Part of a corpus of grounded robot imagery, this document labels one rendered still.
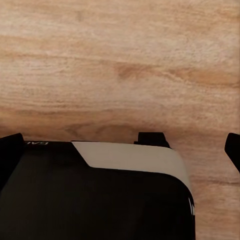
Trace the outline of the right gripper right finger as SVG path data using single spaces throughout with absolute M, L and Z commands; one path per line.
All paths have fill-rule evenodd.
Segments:
M 240 172 L 240 134 L 229 133 L 224 150 Z

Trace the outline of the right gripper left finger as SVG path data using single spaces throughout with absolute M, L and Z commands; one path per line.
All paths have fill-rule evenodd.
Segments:
M 26 151 L 21 133 L 0 138 L 0 192 Z

